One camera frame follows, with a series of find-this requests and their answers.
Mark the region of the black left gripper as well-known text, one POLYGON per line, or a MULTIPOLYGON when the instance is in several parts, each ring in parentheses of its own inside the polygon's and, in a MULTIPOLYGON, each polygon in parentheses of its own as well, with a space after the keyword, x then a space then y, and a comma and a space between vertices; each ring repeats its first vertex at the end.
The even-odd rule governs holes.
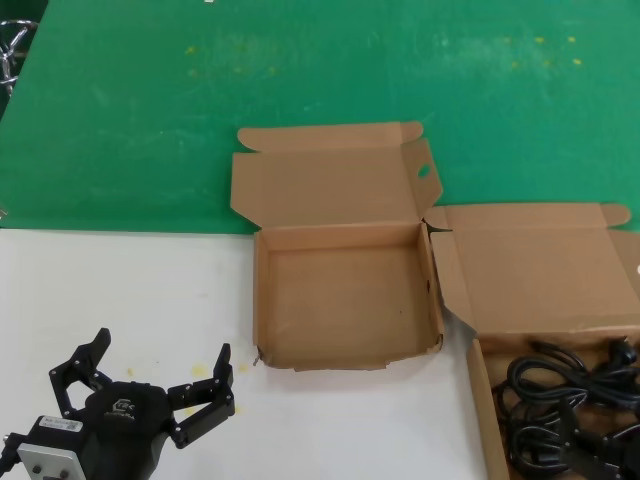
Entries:
POLYGON ((229 343, 222 345, 210 378, 172 387, 167 394, 150 384, 112 383, 98 369, 110 344, 110 330, 101 328, 91 342, 79 345, 69 360, 49 372, 63 418, 76 417, 67 392, 72 384, 80 382, 95 392, 81 410, 81 421, 99 446, 95 479, 148 479, 169 435, 184 449, 235 414, 229 343), (191 407, 199 410, 173 424, 173 411, 191 407))

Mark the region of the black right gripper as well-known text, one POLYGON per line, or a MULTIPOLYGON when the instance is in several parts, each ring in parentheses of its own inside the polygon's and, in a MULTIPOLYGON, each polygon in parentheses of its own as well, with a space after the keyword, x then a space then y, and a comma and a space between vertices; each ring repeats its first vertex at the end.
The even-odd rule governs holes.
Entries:
POLYGON ((585 479, 625 479, 626 464, 639 463, 639 424, 600 436, 581 429, 574 409, 559 403, 562 462, 585 479))

